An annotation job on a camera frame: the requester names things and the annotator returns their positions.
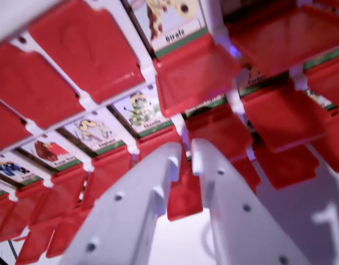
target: white plastic bar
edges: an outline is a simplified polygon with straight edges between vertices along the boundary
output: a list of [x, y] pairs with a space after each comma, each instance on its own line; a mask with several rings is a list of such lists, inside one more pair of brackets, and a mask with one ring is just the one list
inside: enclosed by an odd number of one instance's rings
[[21, 43], [18, 38], [14, 38], [10, 43], [25, 52], [38, 52], [43, 58], [58, 72], [61, 77], [74, 89], [80, 96], [79, 102], [86, 110], [92, 110], [97, 107], [91, 96], [81, 88], [64, 72], [64, 70], [47, 54], [47, 52], [34, 40], [28, 31], [21, 33], [26, 42]]
[[0, 189], [9, 193], [9, 199], [12, 200], [13, 202], [17, 202], [18, 198], [15, 195], [15, 192], [17, 190], [16, 187], [9, 185], [8, 183], [5, 183], [0, 180]]
[[27, 157], [21, 155], [16, 151], [6, 152], [4, 153], [4, 157], [6, 159], [16, 162], [18, 165], [26, 168], [40, 178], [44, 179], [44, 186], [49, 188], [53, 187], [53, 183], [51, 182], [52, 173], [47, 171], [44, 167], [41, 167], [39, 164], [35, 163], [34, 161], [28, 159]]
[[296, 91], [307, 90], [308, 80], [307, 80], [307, 77], [303, 73], [303, 63], [300, 63], [290, 68], [289, 75], [295, 84]]
[[186, 145], [188, 148], [190, 148], [189, 131], [188, 131], [188, 128], [186, 126], [186, 122], [184, 121], [181, 113], [178, 113], [178, 114], [172, 116], [171, 120], [172, 120], [174, 126], [176, 127], [176, 131], [178, 132], [178, 134], [182, 138], [184, 145]]
[[216, 36], [228, 36], [228, 30], [224, 24], [223, 14], [221, 11], [220, 0], [200, 0], [206, 25], [210, 34], [215, 39]]
[[93, 9], [106, 9], [113, 16], [118, 24], [118, 27], [123, 32], [123, 35], [126, 37], [129, 45], [137, 57], [141, 73], [146, 80], [146, 83], [153, 83], [155, 81], [156, 70], [153, 66], [151, 56], [145, 48], [144, 43], [137, 33], [121, 1], [85, 0], [85, 2], [87, 2]]
[[192, 163], [210, 209], [217, 264], [311, 265], [214, 145], [194, 139]]
[[62, 0], [0, 0], [0, 41]]
[[128, 171], [96, 201], [59, 265], [147, 264], [181, 156], [181, 145], [170, 142]]
[[106, 125], [106, 127], [111, 128], [117, 135], [121, 137], [121, 139], [128, 146], [128, 151], [131, 154], [138, 155], [140, 153], [140, 150], [136, 145], [136, 140], [110, 111], [103, 108], [98, 110], [97, 113], [105, 117], [105, 119], [103, 119], [103, 123]]

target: red plastic flap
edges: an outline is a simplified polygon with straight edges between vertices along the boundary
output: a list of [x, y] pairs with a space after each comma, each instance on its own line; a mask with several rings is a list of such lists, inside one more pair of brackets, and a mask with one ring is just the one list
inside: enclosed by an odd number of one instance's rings
[[16, 192], [19, 200], [0, 227], [0, 242], [17, 237], [23, 232], [35, 206], [46, 192], [43, 181], [30, 184]]
[[246, 114], [273, 152], [305, 144], [325, 132], [328, 113], [292, 84], [268, 87], [242, 98]]
[[93, 10], [85, 1], [67, 1], [29, 31], [96, 102], [144, 82], [135, 54], [106, 10]]
[[270, 77], [338, 47], [339, 16], [302, 6], [230, 37], [244, 57]]
[[325, 4], [329, 7], [339, 8], [339, 0], [314, 0], [316, 3]]
[[9, 194], [0, 196], [0, 227], [4, 224], [6, 217], [13, 210], [15, 202], [9, 199]]
[[46, 128], [83, 110], [73, 89], [37, 53], [0, 46], [0, 99]]
[[305, 146], [280, 153], [272, 153], [262, 144], [253, 148], [259, 164], [276, 189], [316, 177], [319, 161]]
[[211, 142], [231, 162], [247, 156], [253, 138], [228, 104], [187, 120], [190, 140], [202, 138]]
[[81, 203], [83, 210], [91, 209], [94, 201], [132, 168], [133, 161], [124, 146], [96, 157], [92, 164], [95, 170], [88, 178]]
[[53, 258], [64, 253], [88, 213], [89, 211], [80, 211], [80, 208], [77, 208], [55, 227], [53, 238], [46, 253], [47, 258]]
[[182, 184], [171, 189], [167, 217], [169, 221], [174, 221], [202, 211], [200, 179], [192, 174], [190, 166], [182, 175]]
[[15, 264], [24, 265], [37, 262], [48, 248], [54, 227], [55, 225], [49, 225], [32, 229], [27, 235]]
[[306, 72], [310, 89], [339, 106], [339, 57]]
[[330, 111], [327, 135], [311, 144], [329, 166], [339, 173], [339, 109]]
[[179, 181], [172, 183], [172, 187], [174, 187], [181, 183], [183, 174], [186, 172], [187, 168], [190, 167], [187, 160], [186, 149], [184, 148], [182, 138], [178, 135], [176, 131], [176, 127], [169, 126], [165, 129], [162, 129], [138, 140], [137, 146], [140, 149], [140, 154], [138, 155], [137, 160], [138, 162], [140, 162], [147, 155], [168, 142], [178, 142], [182, 145], [182, 160], [181, 170], [179, 173]]
[[257, 187], [261, 183], [261, 180], [250, 159], [245, 157], [244, 159], [233, 162], [232, 165], [243, 176], [251, 189], [257, 192]]
[[231, 88], [240, 64], [207, 34], [154, 62], [161, 112], [171, 117]]
[[0, 150], [28, 136], [20, 117], [0, 103]]
[[54, 186], [45, 193], [36, 206], [30, 227], [59, 222], [78, 202], [86, 177], [87, 172], [82, 166], [74, 166], [55, 174], [52, 177]]
[[242, 32], [246, 28], [253, 27], [267, 19], [271, 20], [296, 7], [295, 0], [255, 1], [255, 8], [245, 10], [244, 13], [234, 19], [230, 18], [226, 24], [230, 35]]

